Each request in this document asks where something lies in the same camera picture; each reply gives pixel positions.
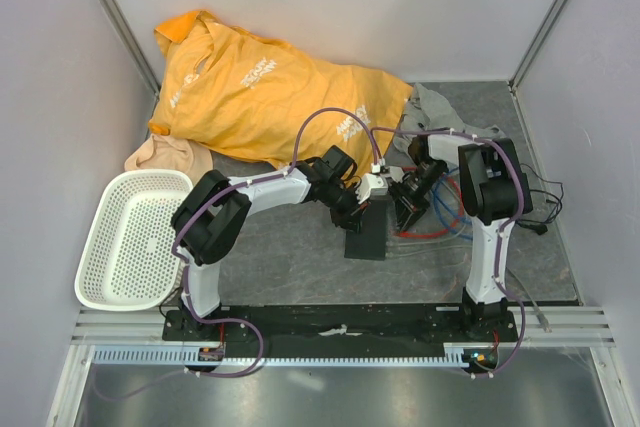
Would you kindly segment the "black network switch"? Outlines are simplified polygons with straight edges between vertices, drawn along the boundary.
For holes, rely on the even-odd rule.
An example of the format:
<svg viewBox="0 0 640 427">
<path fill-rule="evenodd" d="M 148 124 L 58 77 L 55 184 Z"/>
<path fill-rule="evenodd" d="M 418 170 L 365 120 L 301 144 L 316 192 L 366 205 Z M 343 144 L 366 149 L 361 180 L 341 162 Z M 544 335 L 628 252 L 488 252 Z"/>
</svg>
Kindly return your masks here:
<svg viewBox="0 0 640 427">
<path fill-rule="evenodd" d="M 344 257 L 354 260 L 384 261 L 388 235 L 387 200 L 374 200 L 364 210 L 358 233 L 347 232 Z"/>
</svg>

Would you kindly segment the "orange printed t-shirt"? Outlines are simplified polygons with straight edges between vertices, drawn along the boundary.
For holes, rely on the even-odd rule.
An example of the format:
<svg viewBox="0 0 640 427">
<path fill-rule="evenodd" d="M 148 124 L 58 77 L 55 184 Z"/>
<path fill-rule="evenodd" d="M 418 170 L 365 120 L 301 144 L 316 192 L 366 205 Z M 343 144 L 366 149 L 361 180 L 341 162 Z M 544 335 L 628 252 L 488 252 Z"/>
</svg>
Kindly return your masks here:
<svg viewBox="0 0 640 427">
<path fill-rule="evenodd" d="M 374 161 L 367 130 L 379 127 L 387 150 L 412 92 L 384 71 L 313 58 L 207 11 L 159 24 L 155 38 L 166 66 L 150 130 L 240 161 L 282 168 L 336 145 L 363 175 Z"/>
</svg>

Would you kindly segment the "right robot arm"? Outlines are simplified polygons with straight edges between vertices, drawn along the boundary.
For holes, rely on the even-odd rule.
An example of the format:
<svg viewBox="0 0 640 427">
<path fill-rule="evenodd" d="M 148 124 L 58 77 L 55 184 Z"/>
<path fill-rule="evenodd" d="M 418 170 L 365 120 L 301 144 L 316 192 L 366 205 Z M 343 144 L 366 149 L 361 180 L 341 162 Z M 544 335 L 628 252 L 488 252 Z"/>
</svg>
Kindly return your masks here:
<svg viewBox="0 0 640 427">
<path fill-rule="evenodd" d="M 485 307 L 497 306 L 506 298 L 504 276 L 512 229 L 532 210 L 528 180 L 514 143 L 509 138 L 442 131 L 415 137 L 408 155 L 416 169 L 390 185 L 400 232 L 426 212 L 426 195 L 436 182 L 451 166 L 458 169 L 462 205 L 472 225 L 472 263 L 463 298 L 479 306 L 463 310 L 457 324 L 465 338 L 481 340 L 494 328 L 494 318 Z"/>
</svg>

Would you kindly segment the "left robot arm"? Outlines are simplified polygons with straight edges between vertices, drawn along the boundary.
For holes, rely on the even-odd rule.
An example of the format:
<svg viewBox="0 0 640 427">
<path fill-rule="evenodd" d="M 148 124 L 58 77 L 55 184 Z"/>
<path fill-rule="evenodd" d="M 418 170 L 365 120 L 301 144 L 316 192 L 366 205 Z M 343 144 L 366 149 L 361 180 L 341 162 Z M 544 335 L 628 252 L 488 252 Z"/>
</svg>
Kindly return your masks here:
<svg viewBox="0 0 640 427">
<path fill-rule="evenodd" d="M 171 219 L 176 234 L 172 253 L 186 267 L 182 302 L 190 311 L 185 329 L 198 340 L 218 332 L 221 261 L 249 217 L 280 206 L 320 202 L 335 226 L 358 232 L 368 202 L 357 184 L 347 184 L 356 168 L 355 160 L 333 146 L 322 157 L 295 161 L 268 174 L 231 178 L 217 170 L 207 172 Z"/>
</svg>

